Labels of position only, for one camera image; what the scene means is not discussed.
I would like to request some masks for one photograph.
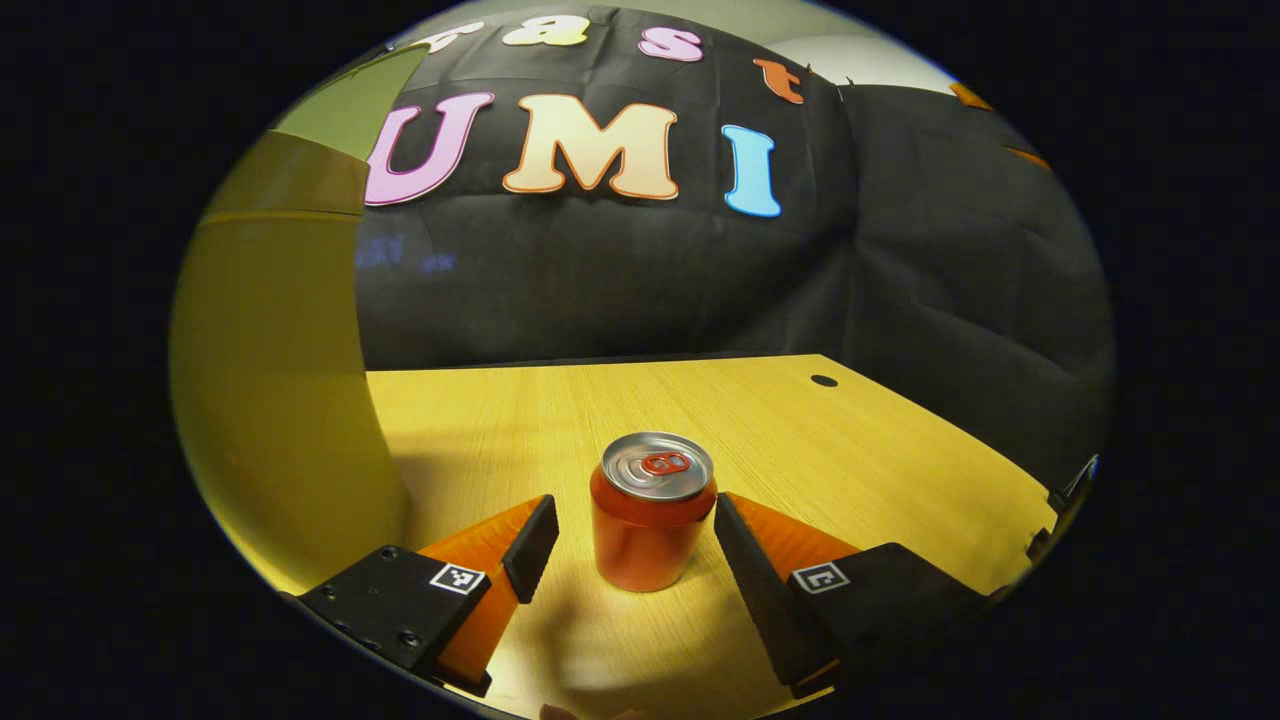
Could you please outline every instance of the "soda can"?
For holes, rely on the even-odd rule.
[[[652,592],[680,579],[716,505],[712,459],[671,433],[623,436],[591,473],[595,568],[605,580]]]

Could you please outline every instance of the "can lid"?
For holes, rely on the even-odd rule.
[[[671,433],[622,436],[604,448],[604,477],[620,491],[650,502],[676,502],[703,491],[712,459],[698,443]]]

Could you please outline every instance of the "red pull tab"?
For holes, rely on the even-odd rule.
[[[689,457],[682,452],[659,452],[640,461],[640,466],[650,475],[671,475],[689,469]]]

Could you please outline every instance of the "table surface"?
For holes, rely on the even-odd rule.
[[[483,700],[525,717],[543,703],[582,720],[627,708],[740,719],[796,705],[709,519],[671,588],[630,593],[596,574],[588,479],[623,434],[686,436],[710,454],[721,491],[860,548],[901,543],[982,593],[1020,578],[1032,537],[1057,518],[1043,486],[1007,459],[820,355],[367,377],[412,496],[406,546],[556,497],[559,541],[494,653]]]

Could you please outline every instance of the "blue letter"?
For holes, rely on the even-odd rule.
[[[733,146],[733,190],[724,193],[728,206],[748,215],[777,218],[782,206],[773,199],[769,181],[769,152],[773,138],[763,132],[737,126],[721,128]]]

